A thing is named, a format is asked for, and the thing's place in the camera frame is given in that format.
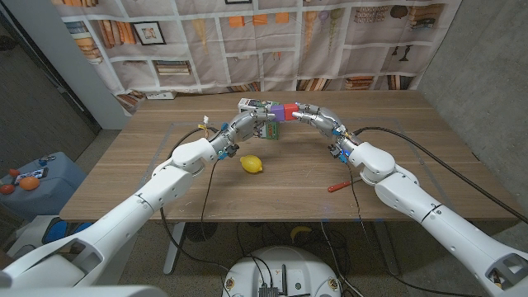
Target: yellow lemon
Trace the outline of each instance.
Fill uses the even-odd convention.
[[[257,156],[248,155],[240,158],[242,167],[246,169],[247,172],[257,173],[262,171],[262,161]]]

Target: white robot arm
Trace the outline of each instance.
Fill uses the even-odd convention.
[[[335,141],[334,157],[361,164],[361,178],[374,186],[388,206],[416,220],[461,261],[491,296],[515,285],[528,286],[528,254],[499,243],[427,194],[417,178],[387,152],[348,134],[341,121],[316,106],[299,105],[293,116],[308,122]]]
[[[335,158],[364,167],[361,177],[389,207],[421,224],[474,274],[486,291],[499,296],[513,286],[528,286],[528,254],[490,238],[420,188],[417,178],[398,166],[387,152],[361,142],[336,114],[314,105],[297,104],[292,115],[318,128],[333,145]],[[205,163],[232,157],[238,142],[275,115],[257,108],[237,115],[211,140],[199,139],[177,147],[172,157],[153,171],[152,179],[93,226],[39,247],[3,273],[12,289],[74,287],[95,283],[107,263],[152,214],[183,196]],[[61,255],[72,246],[82,251],[73,259]]]

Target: orange fruit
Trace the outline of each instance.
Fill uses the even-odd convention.
[[[39,184],[40,181],[36,177],[24,177],[20,180],[19,186],[26,191],[31,191],[38,187]]]

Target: bookshelf backdrop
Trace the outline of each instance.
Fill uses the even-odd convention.
[[[52,2],[133,111],[145,92],[416,89],[461,1]]]

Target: table surface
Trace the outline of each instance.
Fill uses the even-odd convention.
[[[404,132],[486,191],[521,210],[418,92],[248,92],[146,101],[60,212],[61,218],[101,218],[148,180],[172,146],[194,129],[204,115],[217,128],[222,122],[231,121],[241,97],[326,106],[341,117],[349,130],[382,126]],[[205,133],[198,133],[189,141],[204,136]],[[360,138],[393,154],[397,164],[417,176],[425,191],[466,219],[514,218],[405,140],[381,131],[365,131]],[[219,162],[214,170],[204,221],[358,218],[350,187],[327,191],[329,186],[350,177],[347,166],[328,152],[328,140],[313,127],[284,123],[280,124],[278,141],[255,138],[239,145],[237,155]],[[250,174],[242,169],[239,158],[247,154],[262,160],[263,172]],[[166,205],[168,219],[200,221],[211,168],[207,166],[183,197]],[[354,168],[353,173],[357,177],[359,169]],[[362,219],[408,219],[383,204],[373,187],[357,182],[355,189]],[[152,219],[160,219],[159,213]]]

